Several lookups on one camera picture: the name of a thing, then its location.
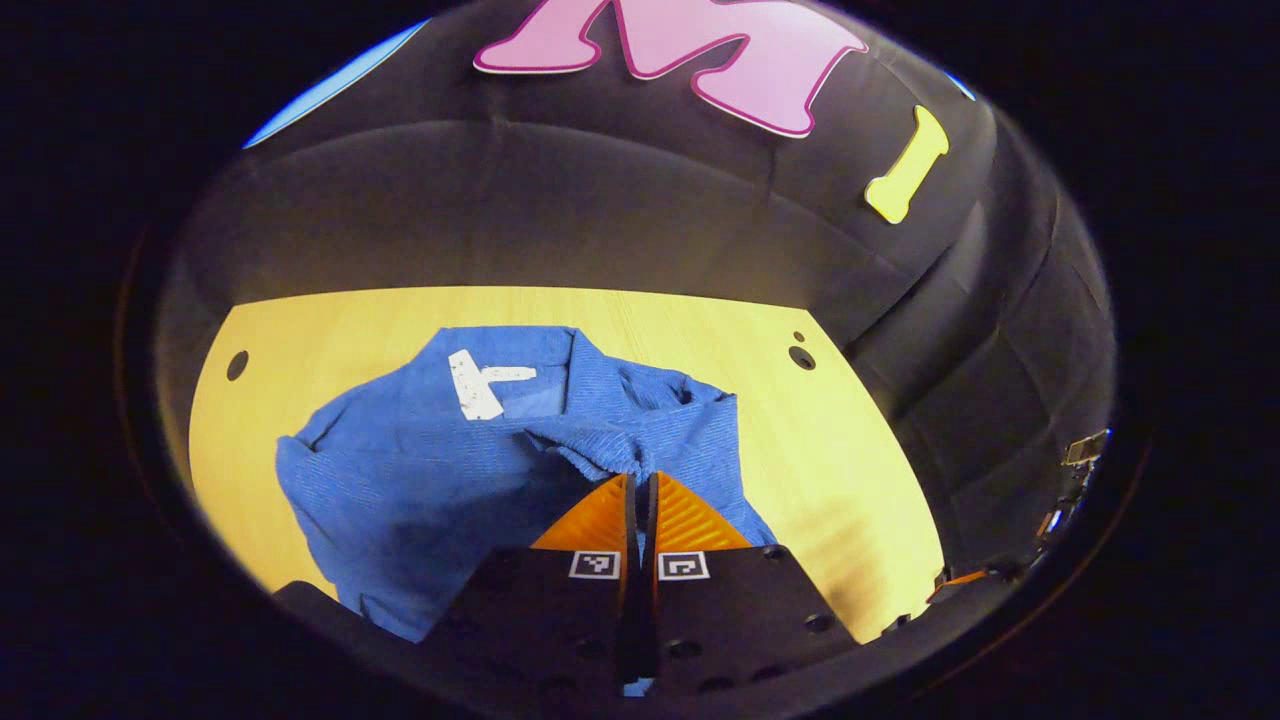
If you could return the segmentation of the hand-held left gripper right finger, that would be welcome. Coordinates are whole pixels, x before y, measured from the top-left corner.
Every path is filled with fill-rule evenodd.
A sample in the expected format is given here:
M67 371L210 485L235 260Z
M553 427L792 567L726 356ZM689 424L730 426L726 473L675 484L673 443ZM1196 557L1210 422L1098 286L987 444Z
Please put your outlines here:
M668 474L646 486L648 697L755 685L860 647L787 546L748 539Z

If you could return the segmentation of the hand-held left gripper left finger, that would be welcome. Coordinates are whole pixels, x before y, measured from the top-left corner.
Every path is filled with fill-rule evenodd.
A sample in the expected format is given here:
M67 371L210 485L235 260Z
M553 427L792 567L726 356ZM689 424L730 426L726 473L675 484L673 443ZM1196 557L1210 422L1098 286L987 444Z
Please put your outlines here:
M532 543L493 550L421 641L421 655L466 700L617 698L637 556L635 479L622 474Z

